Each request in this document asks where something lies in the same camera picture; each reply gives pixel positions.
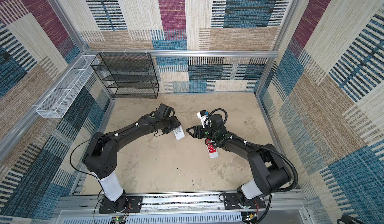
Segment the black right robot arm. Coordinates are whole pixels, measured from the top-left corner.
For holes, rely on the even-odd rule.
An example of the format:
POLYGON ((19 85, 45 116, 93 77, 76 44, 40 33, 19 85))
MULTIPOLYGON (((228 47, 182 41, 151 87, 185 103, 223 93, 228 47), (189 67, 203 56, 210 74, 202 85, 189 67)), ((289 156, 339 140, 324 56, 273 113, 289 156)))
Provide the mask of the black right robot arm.
POLYGON ((237 189, 240 208, 250 208, 255 198, 291 191, 299 176, 293 163, 279 153, 274 145, 258 145, 229 132, 225 126, 228 113, 224 109, 197 113, 201 125, 187 129, 194 139, 204 139, 206 145, 234 153, 249 162, 252 179, 237 189))

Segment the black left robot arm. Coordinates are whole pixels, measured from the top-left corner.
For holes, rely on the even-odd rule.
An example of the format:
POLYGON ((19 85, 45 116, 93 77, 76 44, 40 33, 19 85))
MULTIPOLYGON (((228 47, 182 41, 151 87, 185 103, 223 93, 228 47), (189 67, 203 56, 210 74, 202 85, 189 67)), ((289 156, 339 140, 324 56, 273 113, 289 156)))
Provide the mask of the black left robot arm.
POLYGON ((175 110, 165 104, 136 122, 117 131, 94 134, 83 156, 83 164, 91 172, 104 191, 103 201, 111 206, 112 212, 121 213, 128 208, 126 192, 120 185, 115 173, 118 164, 118 152, 131 142, 157 133, 169 134, 181 126, 175 116, 175 110))

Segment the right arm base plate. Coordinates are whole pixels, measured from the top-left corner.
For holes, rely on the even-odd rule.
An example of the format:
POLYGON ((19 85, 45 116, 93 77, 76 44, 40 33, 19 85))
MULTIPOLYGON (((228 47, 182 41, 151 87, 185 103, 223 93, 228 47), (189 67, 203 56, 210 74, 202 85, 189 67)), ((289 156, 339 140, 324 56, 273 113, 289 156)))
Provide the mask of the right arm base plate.
POLYGON ((221 193, 219 194, 219 200, 224 203, 226 210, 266 208, 266 202, 264 199, 255 197, 249 200, 241 196, 239 193, 221 193))

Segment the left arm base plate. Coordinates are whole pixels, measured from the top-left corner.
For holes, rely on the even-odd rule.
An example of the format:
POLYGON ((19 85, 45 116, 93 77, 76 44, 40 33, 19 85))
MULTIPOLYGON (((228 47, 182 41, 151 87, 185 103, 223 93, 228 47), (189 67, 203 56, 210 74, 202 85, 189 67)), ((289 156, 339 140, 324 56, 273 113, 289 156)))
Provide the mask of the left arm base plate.
POLYGON ((99 214, 139 213, 143 204, 143 196, 125 196, 112 202, 103 196, 99 214))

